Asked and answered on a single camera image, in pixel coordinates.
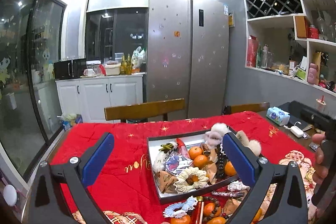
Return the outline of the person's right hand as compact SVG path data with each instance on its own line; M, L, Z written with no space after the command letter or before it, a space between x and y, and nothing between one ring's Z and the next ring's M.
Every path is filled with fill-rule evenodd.
M312 141L315 144L321 144L324 139L325 134L314 134L312 137ZM315 169L315 172L313 174L313 180L316 182L316 184L322 184L323 180L329 173L329 169L322 165L324 160L324 153L320 147L317 148L314 158L315 163L313 168Z

